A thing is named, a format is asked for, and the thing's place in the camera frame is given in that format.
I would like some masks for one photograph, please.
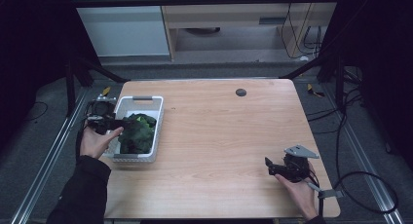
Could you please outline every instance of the white cabinet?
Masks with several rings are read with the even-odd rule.
[[[169,56],[160,7],[79,8],[99,57]]]

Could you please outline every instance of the metal bar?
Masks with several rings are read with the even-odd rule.
[[[183,5],[269,4],[269,3],[328,3],[342,0],[71,0],[45,2],[46,6],[75,8],[149,7]]]
[[[337,107],[333,97],[333,91],[325,84],[321,84],[325,90],[325,94],[328,96],[331,104],[333,107]],[[337,117],[341,120],[340,113],[337,112]],[[349,121],[346,125],[344,125],[344,132],[346,137],[349,139],[350,147],[352,148],[353,153],[356,156],[356,160],[358,165],[361,169],[367,172],[371,172],[374,174],[378,174],[377,170],[373,165],[370,163],[367,155],[365,154],[364,150],[362,149],[361,143],[357,139],[357,135],[355,134],[352,126],[350,125]],[[373,179],[372,177],[366,178],[367,184],[370,187],[370,190],[379,206],[382,210],[389,210],[394,206],[394,202],[392,196],[389,194],[386,186],[377,179]],[[386,221],[389,224],[402,224],[404,223],[403,219],[401,218],[400,213],[396,209],[394,212],[385,214],[384,215]]]
[[[77,105],[73,111],[73,114],[70,117],[66,117],[66,120],[64,121],[59,133],[57,134],[56,140],[53,143],[51,150],[49,151],[43,165],[40,167],[39,172],[36,175],[36,178],[31,184],[18,210],[13,216],[11,223],[24,224],[27,222],[31,211],[36,205],[36,202],[43,191],[43,188],[48,180],[48,177],[55,166],[61,148],[63,147],[64,142],[67,139],[70,128],[72,128],[76,120],[76,117],[80,112],[80,107],[82,106],[82,103],[85,101],[87,93],[88,91],[86,89],[81,89],[79,97],[77,99]]]

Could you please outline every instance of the dark curtain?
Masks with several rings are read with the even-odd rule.
[[[0,0],[0,150],[19,127],[42,86],[65,77],[65,65],[83,57],[100,65],[73,8],[48,7],[52,0]],[[88,68],[72,63],[83,86]]]

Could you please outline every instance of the gray floor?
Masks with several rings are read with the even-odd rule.
[[[136,65],[106,64],[106,67],[123,77],[133,79],[196,79],[196,78],[269,78],[284,75],[298,67],[304,61],[299,58],[289,58],[282,49],[282,41],[275,28],[221,28],[216,34],[192,34],[182,30],[177,44],[177,54],[174,61],[144,61]],[[307,92],[307,84],[312,84],[317,92],[332,93],[334,82],[319,84],[314,75],[317,69],[306,72],[294,80],[303,108],[308,118],[322,110],[334,108],[329,96],[319,97]],[[106,86],[111,86],[112,95],[117,95],[122,86],[108,81],[105,77],[93,73],[96,78],[92,88],[83,90],[77,85],[77,94],[86,92],[86,99],[95,98]],[[347,85],[346,91],[353,85]],[[42,167],[43,161],[58,136],[60,127],[65,121],[66,99],[65,83],[57,80],[37,93],[37,101],[27,116],[27,121],[16,133],[11,150],[1,157],[0,164],[0,220],[8,223],[30,189],[32,181]],[[348,108],[348,122],[340,134],[339,165],[341,174],[365,168],[369,163],[374,170],[395,188],[399,197],[397,216],[404,223],[413,223],[413,172],[398,155],[385,151],[385,142],[378,133],[376,126],[367,111],[362,107],[362,101]],[[310,126],[318,144],[323,162],[330,180],[337,181],[335,153],[339,115],[332,114],[318,121],[311,121]],[[42,193],[36,199],[36,205],[30,214],[31,220],[43,220],[56,203],[56,198],[74,167],[74,135],[81,119],[75,120],[69,129],[57,161],[45,181]],[[365,157],[360,160],[357,145]],[[363,203],[377,207],[375,197],[377,191],[371,191],[373,186],[366,183],[363,176],[349,178],[346,187]],[[382,214],[367,211],[349,197],[339,200],[341,214],[329,219],[328,223],[403,223],[389,222]],[[283,219],[281,223],[297,223],[295,219]]]

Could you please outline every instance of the human hand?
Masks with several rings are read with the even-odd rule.
[[[119,127],[106,135],[101,135],[94,132],[90,127],[86,127],[83,130],[80,156],[86,155],[96,159],[100,158],[107,149],[110,140],[118,136],[123,130],[124,128]]]
[[[314,172],[313,166],[309,163],[310,170]],[[314,204],[314,190],[308,185],[309,178],[297,183],[292,183],[280,174],[275,178],[288,190],[289,196],[300,209],[301,215],[308,221],[318,216]]]

